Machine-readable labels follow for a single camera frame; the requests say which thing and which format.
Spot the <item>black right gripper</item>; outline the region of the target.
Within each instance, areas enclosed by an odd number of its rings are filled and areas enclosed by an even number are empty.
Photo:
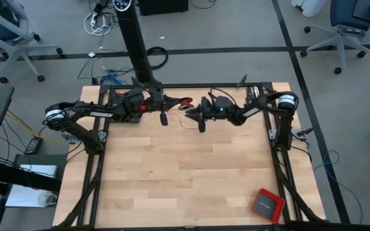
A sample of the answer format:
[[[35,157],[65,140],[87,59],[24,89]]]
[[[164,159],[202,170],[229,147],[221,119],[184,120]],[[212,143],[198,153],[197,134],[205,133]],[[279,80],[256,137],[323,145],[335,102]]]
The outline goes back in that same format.
[[[202,97],[200,104],[189,110],[197,114],[185,114],[187,118],[198,122],[200,133],[206,131],[207,120],[228,119],[236,108],[234,102],[226,96],[215,96],[212,92],[208,96],[209,99]]]

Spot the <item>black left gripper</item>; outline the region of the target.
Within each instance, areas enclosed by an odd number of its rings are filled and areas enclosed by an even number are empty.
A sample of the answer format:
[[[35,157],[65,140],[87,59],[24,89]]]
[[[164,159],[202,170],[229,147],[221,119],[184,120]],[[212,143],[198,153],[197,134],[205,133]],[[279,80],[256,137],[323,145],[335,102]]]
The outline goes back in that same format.
[[[142,101],[140,102],[140,105],[147,106],[146,111],[141,111],[141,109],[139,108],[141,117],[144,113],[160,111],[160,122],[163,126],[168,126],[166,112],[176,110],[181,107],[180,102],[182,98],[169,97],[166,94],[164,94],[163,90],[160,88],[141,89],[139,87],[136,87],[124,94],[127,94],[127,96],[135,96],[136,94],[141,95]]]

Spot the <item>black tower fan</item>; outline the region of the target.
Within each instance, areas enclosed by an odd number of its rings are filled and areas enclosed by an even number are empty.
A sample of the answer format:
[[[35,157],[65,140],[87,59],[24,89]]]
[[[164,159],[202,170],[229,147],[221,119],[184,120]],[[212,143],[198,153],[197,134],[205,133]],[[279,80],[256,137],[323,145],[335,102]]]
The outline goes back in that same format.
[[[112,0],[112,3],[137,80],[144,84],[157,83],[148,61],[133,0]]]

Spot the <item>black cabinet box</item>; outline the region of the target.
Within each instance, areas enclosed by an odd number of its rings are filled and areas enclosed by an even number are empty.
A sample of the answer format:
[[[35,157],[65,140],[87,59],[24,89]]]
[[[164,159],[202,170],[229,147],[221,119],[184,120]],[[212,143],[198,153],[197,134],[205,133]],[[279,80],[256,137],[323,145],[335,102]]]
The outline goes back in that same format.
[[[185,12],[189,9],[189,0],[137,0],[141,15],[158,15]]]

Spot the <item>red and black square box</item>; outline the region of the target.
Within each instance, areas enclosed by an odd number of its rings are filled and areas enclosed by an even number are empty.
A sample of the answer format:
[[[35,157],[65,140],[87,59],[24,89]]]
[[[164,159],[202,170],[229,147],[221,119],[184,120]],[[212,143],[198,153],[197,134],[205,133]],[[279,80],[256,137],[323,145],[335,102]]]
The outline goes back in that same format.
[[[279,223],[284,206],[285,200],[282,197],[261,188],[254,200],[252,211],[267,221],[276,224]]]

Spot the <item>black power adapter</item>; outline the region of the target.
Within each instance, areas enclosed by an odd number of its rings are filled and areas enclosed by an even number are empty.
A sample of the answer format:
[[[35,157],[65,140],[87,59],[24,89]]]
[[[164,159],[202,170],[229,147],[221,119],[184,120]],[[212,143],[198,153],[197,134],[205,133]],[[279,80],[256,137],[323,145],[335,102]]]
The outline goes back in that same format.
[[[36,155],[39,152],[40,147],[42,146],[42,143],[43,143],[43,139],[41,139],[40,137],[33,137],[28,143],[24,151],[24,154],[25,155]]]

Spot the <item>white flat box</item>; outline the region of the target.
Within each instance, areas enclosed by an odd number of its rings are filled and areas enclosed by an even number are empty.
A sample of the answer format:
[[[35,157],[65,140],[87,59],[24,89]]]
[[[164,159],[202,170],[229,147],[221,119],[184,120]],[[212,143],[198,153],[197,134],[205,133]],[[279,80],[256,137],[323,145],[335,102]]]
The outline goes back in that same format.
[[[21,164],[21,167],[26,171],[33,171],[39,175],[54,178],[57,174],[58,167],[52,165],[29,165]],[[32,189],[21,185],[13,185],[6,199],[6,207],[40,207],[38,197],[41,193],[47,192],[42,189]]]

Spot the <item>white floor object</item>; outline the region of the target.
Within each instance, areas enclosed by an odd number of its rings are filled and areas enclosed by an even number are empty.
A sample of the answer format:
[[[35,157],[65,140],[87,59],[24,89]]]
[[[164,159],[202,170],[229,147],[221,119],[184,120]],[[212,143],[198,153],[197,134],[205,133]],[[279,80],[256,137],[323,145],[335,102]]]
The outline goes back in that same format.
[[[290,0],[291,6],[302,10],[305,17],[316,16],[328,0]]]

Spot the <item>clear plastic cup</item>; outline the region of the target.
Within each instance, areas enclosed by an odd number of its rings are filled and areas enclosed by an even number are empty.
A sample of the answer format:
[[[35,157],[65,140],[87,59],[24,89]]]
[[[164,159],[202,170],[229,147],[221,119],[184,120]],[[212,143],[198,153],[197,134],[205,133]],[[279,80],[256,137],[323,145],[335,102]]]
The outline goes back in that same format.
[[[42,207],[48,207],[57,203],[58,196],[50,191],[43,192],[38,197],[38,203]]]

